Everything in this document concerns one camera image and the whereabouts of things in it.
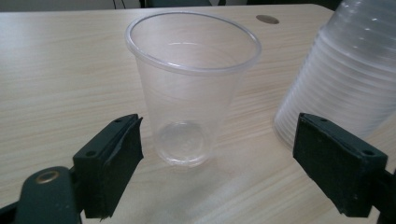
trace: stacked cups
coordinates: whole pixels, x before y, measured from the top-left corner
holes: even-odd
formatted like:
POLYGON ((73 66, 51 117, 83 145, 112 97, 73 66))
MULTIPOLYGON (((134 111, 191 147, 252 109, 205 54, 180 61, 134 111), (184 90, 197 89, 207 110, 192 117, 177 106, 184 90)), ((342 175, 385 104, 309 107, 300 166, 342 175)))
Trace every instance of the stacked cups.
POLYGON ((396 1, 346 0, 323 26, 275 117, 292 147, 301 112, 360 138, 396 110, 396 1))

